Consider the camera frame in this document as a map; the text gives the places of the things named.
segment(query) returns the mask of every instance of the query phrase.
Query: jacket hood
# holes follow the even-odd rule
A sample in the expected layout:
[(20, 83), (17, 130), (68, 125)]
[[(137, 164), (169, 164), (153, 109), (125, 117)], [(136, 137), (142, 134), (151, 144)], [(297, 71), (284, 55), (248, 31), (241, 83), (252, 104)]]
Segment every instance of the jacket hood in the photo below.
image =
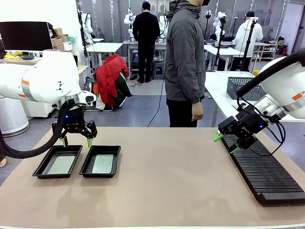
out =
[(246, 20), (246, 21), (243, 23), (243, 28), (244, 28), (245, 30), (250, 30), (250, 29), (251, 29), (251, 25), (252, 25), (252, 21)]
[(170, 22), (176, 12), (181, 9), (187, 9), (192, 12), (192, 14), (198, 19), (201, 12), (201, 7), (194, 6), (189, 3), (187, 0), (174, 0), (170, 2), (169, 12), (167, 14), (167, 20)]

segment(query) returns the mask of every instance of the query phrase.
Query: orange stripe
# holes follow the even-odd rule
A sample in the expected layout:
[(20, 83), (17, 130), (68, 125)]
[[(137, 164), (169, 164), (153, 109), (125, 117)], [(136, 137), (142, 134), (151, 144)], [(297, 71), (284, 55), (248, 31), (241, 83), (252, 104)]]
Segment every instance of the orange stripe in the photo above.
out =
[(22, 84), (24, 84), (24, 85), (30, 85), (30, 82), (29, 82), (29, 81), (22, 80)]
[(299, 100), (302, 97), (303, 97), (303, 95), (301, 93), (299, 93), (299, 94), (296, 94), (294, 97), (292, 97), (292, 99), (296, 101), (296, 100)]
[(24, 94), (18, 94), (20, 97), (26, 98)]

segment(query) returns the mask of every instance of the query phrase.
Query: computer monitor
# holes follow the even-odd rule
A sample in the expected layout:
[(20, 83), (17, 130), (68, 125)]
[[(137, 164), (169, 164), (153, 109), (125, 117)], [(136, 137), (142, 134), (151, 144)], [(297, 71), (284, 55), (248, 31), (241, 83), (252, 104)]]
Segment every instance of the computer monitor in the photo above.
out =
[(53, 49), (47, 22), (0, 22), (0, 34), (5, 51), (43, 51)]

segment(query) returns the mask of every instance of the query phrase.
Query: person in white coat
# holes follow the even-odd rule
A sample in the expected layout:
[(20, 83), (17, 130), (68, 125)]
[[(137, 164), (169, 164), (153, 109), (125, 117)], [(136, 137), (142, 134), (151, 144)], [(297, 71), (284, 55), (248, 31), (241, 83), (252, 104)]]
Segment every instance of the person in white coat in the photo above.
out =
[[(251, 17), (255, 17), (255, 13), (253, 11), (247, 12), (245, 22), (239, 27), (236, 38), (232, 41), (233, 44), (236, 44), (235, 49), (241, 52), (244, 52), (246, 49), (247, 45), (247, 40), (250, 35), (250, 29), (251, 29), (251, 24), (252, 20), (250, 20)], [(251, 59), (253, 56), (253, 51), (254, 51), (254, 46), (255, 42), (259, 42), (263, 38), (263, 29), (260, 24), (255, 24), (253, 33), (251, 36), (251, 43), (249, 45), (248, 53), (247, 53), (247, 58), (245, 61), (244, 69), (241, 69), (241, 71), (248, 72)], [(244, 55), (239, 55), (234, 57), (233, 62), (232, 62), (232, 67), (231, 71), (236, 71), (237, 66), (241, 63), (243, 60)]]

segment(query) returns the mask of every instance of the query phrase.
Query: gray hooded jacket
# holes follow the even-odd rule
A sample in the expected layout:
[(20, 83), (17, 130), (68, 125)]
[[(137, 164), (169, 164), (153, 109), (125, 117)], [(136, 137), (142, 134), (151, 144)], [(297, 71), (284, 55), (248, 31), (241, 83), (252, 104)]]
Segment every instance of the gray hooded jacket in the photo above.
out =
[(166, 97), (195, 104), (204, 97), (205, 57), (201, 12), (186, 0), (170, 2), (166, 45)]

